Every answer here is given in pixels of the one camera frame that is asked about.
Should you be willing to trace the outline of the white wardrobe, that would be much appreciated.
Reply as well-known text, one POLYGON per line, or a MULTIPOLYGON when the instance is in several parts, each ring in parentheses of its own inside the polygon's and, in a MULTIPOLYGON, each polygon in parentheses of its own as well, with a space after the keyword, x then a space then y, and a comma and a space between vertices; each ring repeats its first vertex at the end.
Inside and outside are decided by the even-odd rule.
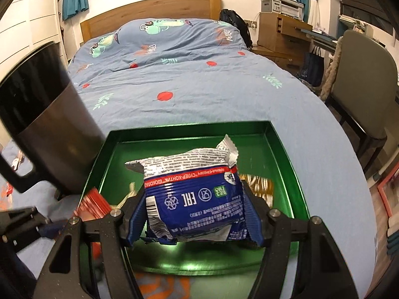
POLYGON ((1 78, 23 57, 48 42, 59 45, 67 64, 60 25, 59 0, 13 0, 1 18, 1 78))

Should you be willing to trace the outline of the black backpack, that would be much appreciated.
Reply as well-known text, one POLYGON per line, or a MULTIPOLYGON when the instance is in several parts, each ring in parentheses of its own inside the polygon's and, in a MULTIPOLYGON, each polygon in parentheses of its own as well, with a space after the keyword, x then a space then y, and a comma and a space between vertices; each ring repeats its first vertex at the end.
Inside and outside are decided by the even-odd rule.
POLYGON ((232 26, 236 27, 239 30, 240 35, 244 40, 246 47, 249 50, 253 48, 253 43, 250 36, 248 25, 245 23, 245 21, 241 18, 241 16, 238 13, 236 13, 234 10, 231 9, 222 9, 219 13, 219 20, 229 23, 232 26))

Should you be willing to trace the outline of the grey chair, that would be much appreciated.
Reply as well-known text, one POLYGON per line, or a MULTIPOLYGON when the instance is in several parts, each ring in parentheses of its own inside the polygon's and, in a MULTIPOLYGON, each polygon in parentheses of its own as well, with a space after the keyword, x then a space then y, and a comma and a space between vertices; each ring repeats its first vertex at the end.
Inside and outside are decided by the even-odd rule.
POLYGON ((386 115, 394 103, 397 67, 389 51, 365 34, 346 30, 337 74, 327 104, 348 124, 359 138, 356 156, 360 159, 373 149, 364 172, 372 166, 388 136, 386 115))

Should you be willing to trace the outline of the gold brown snack packet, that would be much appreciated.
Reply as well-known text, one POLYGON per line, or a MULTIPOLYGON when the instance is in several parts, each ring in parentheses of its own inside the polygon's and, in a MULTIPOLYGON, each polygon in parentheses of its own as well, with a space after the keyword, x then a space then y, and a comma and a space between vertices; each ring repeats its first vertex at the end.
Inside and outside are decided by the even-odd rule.
POLYGON ((251 174, 240 174, 239 177, 248 183, 255 196, 264 199, 269 207, 273 207, 275 185, 271 179, 251 174))

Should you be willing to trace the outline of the wooden headboard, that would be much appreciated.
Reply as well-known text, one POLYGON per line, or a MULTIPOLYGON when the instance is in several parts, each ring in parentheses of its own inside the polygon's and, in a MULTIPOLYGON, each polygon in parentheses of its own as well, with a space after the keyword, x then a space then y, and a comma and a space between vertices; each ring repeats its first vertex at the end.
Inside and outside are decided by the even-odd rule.
POLYGON ((142 0, 123 5, 81 22, 83 41, 113 32, 144 18, 219 19, 222 0, 142 0))

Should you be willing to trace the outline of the white printer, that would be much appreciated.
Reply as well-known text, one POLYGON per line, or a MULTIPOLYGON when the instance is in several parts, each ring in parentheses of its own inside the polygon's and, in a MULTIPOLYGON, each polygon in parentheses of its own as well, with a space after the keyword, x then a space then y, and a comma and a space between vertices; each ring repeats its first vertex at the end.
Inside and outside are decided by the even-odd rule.
POLYGON ((304 4, 296 0, 260 0, 261 12, 280 13, 289 17, 303 20, 304 4))

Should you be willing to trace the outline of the orange-brown snack packet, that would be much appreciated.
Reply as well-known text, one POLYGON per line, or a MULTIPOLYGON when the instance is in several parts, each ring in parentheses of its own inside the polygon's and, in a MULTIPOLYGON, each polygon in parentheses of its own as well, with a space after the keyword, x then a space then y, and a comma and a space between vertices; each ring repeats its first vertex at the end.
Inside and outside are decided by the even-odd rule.
POLYGON ((106 199, 102 197, 96 188, 92 188, 83 196, 74 211, 74 215, 80 217, 83 221, 89 221, 101 219, 110 211, 111 206, 106 199))

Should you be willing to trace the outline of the wooden drawer cabinet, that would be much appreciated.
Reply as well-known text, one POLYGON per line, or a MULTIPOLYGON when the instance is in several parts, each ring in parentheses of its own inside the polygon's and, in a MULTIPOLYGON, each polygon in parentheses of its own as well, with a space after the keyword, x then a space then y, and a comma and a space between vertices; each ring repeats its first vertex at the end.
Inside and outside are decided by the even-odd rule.
POLYGON ((310 38, 303 30, 312 31, 312 26, 280 13, 260 12, 258 40, 252 51, 296 75, 310 48, 310 38))

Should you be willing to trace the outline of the beige snack packet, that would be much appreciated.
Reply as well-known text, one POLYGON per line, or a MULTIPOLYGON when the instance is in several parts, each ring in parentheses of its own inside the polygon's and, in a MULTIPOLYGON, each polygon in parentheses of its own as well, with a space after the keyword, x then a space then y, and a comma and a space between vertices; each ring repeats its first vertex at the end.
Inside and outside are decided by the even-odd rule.
POLYGON ((131 182, 129 184, 129 193, 117 204, 117 205, 110 205, 112 209, 121 209, 122 206, 125 204, 125 202, 131 198, 136 196, 138 193, 138 190, 135 187, 135 182, 131 182))

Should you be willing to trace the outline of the dark tote bag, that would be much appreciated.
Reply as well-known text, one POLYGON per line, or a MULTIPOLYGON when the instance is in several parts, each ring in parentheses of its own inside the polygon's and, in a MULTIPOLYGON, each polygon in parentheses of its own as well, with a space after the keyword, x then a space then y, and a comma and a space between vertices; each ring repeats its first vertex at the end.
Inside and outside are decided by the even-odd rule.
POLYGON ((298 74, 298 78, 306 81, 313 87, 320 86, 324 75, 324 58, 320 54, 320 48, 314 46, 311 52, 304 55, 304 63, 298 74))

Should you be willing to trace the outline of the blue patterned duvet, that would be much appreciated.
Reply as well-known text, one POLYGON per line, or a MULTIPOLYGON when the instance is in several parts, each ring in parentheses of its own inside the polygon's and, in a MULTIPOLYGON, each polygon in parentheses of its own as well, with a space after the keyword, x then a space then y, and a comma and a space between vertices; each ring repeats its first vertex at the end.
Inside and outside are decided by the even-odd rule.
POLYGON ((103 135, 168 124, 269 121, 304 191, 344 254, 360 297, 373 278, 376 224, 363 169, 343 128, 289 72, 245 49, 217 21, 175 21, 155 35, 140 21, 84 44, 68 66, 56 49, 24 61, 16 96, 1 91, 1 117, 19 134, 74 87, 103 135))

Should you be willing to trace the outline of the blue white snack packet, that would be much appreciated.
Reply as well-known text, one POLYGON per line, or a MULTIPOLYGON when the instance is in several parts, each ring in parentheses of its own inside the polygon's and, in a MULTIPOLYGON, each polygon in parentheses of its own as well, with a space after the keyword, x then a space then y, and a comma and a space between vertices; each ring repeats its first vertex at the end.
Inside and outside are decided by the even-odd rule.
POLYGON ((249 239, 238 157, 225 136, 214 148, 127 161, 128 170, 143 175, 144 240, 175 245, 249 239))

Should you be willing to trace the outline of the green tray box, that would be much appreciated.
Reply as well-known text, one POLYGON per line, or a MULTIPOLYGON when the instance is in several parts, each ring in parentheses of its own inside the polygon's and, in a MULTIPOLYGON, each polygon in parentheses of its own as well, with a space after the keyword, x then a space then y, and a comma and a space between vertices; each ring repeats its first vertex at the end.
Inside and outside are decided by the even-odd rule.
POLYGON ((122 236, 132 268, 173 275, 223 275, 260 266, 243 183, 270 208, 308 219, 291 161, 270 122, 185 124, 114 130, 85 190, 137 212, 122 236))

